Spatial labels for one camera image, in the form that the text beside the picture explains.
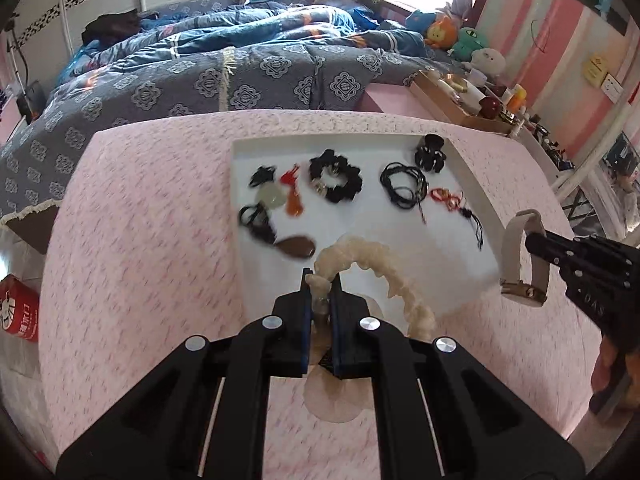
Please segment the right hand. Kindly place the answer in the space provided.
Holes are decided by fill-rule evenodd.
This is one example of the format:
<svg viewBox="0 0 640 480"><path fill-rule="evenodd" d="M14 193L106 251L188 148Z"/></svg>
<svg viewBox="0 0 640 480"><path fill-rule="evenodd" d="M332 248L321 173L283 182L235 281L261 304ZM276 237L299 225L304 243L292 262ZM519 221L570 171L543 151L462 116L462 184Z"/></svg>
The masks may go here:
<svg viewBox="0 0 640 480"><path fill-rule="evenodd" d="M610 338L603 336L591 375L590 413L600 424L608 424L618 412L628 408L631 386L626 354L618 350Z"/></svg>

